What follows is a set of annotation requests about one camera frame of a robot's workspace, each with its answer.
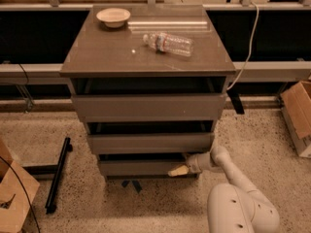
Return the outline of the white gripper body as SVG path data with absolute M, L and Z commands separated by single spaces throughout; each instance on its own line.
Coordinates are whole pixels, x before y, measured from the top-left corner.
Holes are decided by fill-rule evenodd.
M 201 173 L 208 169 L 208 155 L 204 153 L 190 155 L 186 164 L 191 173 Z

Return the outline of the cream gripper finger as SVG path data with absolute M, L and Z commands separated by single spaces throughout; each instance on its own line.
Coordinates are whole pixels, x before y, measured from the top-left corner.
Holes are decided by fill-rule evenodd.
M 177 177 L 186 175 L 189 172 L 189 168 L 187 165 L 181 165 L 176 167 L 168 172 L 169 177 Z

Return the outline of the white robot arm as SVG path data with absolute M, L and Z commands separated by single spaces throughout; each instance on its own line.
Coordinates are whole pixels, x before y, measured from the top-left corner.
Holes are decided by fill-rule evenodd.
M 168 172 L 170 177 L 223 172 L 227 183 L 215 185 L 208 195 L 209 233 L 277 233 L 280 216 L 269 199 L 234 164 L 225 147 L 190 155 L 183 165 Z

